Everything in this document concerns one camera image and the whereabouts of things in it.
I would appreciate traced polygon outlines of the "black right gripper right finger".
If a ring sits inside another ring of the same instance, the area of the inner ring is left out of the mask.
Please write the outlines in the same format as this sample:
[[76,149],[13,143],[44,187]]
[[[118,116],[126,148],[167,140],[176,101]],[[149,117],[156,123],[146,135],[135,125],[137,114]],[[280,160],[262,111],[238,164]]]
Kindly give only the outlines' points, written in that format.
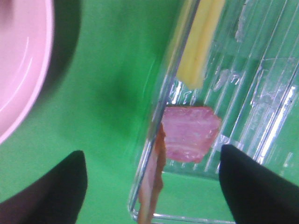
[[237,224],[297,224],[299,188],[233,145],[221,147],[219,181]]

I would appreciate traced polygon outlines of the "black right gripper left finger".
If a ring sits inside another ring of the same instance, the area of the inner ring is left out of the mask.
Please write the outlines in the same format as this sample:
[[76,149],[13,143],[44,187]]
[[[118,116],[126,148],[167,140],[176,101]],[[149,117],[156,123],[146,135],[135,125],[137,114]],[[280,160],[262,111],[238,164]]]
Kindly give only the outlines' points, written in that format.
[[74,224],[88,186],[84,152],[74,151],[37,181],[1,202],[2,224]]

